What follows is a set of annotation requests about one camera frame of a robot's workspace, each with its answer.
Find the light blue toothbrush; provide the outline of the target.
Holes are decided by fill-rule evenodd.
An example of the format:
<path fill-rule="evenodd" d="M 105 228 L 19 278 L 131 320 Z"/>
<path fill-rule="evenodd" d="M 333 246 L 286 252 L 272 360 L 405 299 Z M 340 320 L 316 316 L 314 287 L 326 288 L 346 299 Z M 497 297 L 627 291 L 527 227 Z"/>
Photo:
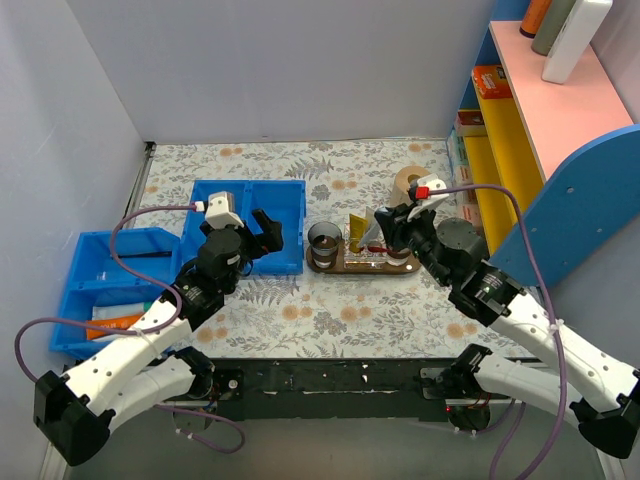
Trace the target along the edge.
<path fill-rule="evenodd" d="M 358 248 L 365 248 L 372 241 L 376 241 L 380 234 L 380 225 L 376 220 L 373 220 L 371 225 L 368 227 L 362 238 L 357 244 Z"/>

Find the yellow toothpaste tube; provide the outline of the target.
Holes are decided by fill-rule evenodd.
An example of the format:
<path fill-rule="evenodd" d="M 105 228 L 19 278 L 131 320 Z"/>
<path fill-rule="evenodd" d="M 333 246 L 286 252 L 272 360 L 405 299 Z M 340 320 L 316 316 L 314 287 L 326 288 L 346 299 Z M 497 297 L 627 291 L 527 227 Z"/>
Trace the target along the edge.
<path fill-rule="evenodd" d="M 359 246 L 363 236 L 368 230 L 368 221 L 366 218 L 350 214 L 349 215 L 349 250 L 352 253 L 359 253 Z"/>

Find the clear glass cup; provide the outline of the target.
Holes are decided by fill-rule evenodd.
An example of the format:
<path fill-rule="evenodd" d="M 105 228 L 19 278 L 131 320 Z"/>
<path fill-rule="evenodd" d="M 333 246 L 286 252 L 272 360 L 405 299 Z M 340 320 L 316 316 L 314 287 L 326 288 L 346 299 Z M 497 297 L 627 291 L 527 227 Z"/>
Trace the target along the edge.
<path fill-rule="evenodd" d="M 392 266 L 401 266 L 404 265 L 409 257 L 411 256 L 411 250 L 408 248 L 404 248 L 399 251 L 388 250 L 386 262 Z"/>

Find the red toothbrush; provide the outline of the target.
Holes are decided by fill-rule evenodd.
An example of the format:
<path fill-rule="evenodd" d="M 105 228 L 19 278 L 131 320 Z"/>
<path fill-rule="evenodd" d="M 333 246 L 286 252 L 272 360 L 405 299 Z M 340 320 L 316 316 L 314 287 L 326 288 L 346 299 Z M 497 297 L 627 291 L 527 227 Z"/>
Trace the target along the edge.
<path fill-rule="evenodd" d="M 380 246 L 380 245 L 368 245 L 367 249 L 370 252 L 373 252 L 373 253 L 389 253 L 389 252 L 393 251 L 393 250 L 390 250 L 390 249 L 388 249 L 388 248 L 386 248 L 384 246 Z"/>

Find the clear acrylic holder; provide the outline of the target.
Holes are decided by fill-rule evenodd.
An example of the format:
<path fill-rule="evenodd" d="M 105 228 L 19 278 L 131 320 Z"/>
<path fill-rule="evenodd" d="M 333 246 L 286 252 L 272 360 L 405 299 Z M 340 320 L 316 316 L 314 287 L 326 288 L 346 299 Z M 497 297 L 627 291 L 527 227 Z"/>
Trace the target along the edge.
<path fill-rule="evenodd" d="M 380 245 L 385 246 L 384 242 L 377 238 L 376 241 L 372 241 L 368 245 Z M 343 264 L 346 269 L 381 269 L 387 260 L 386 253 L 373 253 L 365 248 L 361 248 L 359 253 L 352 253 L 349 250 L 349 238 L 344 242 L 344 254 L 343 254 Z"/>

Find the white toothpaste tube black cap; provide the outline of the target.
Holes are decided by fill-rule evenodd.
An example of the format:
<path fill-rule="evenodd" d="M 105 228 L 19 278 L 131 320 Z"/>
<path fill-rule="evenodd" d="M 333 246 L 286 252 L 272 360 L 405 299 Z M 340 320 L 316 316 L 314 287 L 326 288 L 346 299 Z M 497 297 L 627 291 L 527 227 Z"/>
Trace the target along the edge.
<path fill-rule="evenodd" d="M 367 225 L 369 227 L 373 226 L 376 223 L 375 219 L 375 209 L 371 207 L 367 207 L 365 211 L 365 219 L 367 221 Z"/>

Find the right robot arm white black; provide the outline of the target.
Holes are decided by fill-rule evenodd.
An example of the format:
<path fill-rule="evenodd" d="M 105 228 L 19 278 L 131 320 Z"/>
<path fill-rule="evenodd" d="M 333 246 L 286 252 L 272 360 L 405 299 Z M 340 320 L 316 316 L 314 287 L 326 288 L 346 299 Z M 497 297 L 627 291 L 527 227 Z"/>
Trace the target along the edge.
<path fill-rule="evenodd" d="M 432 210 L 407 205 L 375 213 L 387 247 L 410 250 L 449 288 L 448 299 L 458 311 L 556 370 L 549 374 L 519 365 L 473 344 L 442 372 L 439 384 L 464 397 L 484 391 L 562 413 L 593 447 L 628 458 L 639 436 L 638 369 L 599 350 L 561 321 L 551 321 L 529 292 L 489 264 L 486 243 L 469 222 L 452 218 L 436 223 L 434 218 Z"/>

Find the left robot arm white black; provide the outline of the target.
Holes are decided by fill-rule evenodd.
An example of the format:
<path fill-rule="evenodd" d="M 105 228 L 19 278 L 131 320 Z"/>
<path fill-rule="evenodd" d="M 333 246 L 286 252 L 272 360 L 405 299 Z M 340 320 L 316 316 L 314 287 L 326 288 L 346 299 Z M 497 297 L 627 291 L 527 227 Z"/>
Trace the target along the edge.
<path fill-rule="evenodd" d="M 205 398 L 214 365 L 192 347 L 168 348 L 224 305 L 246 267 L 282 250 L 282 225 L 263 210 L 254 234 L 233 212 L 209 215 L 204 244 L 131 327 L 83 363 L 35 379 L 34 423 L 70 466 L 91 459 L 120 425 L 175 396 Z"/>

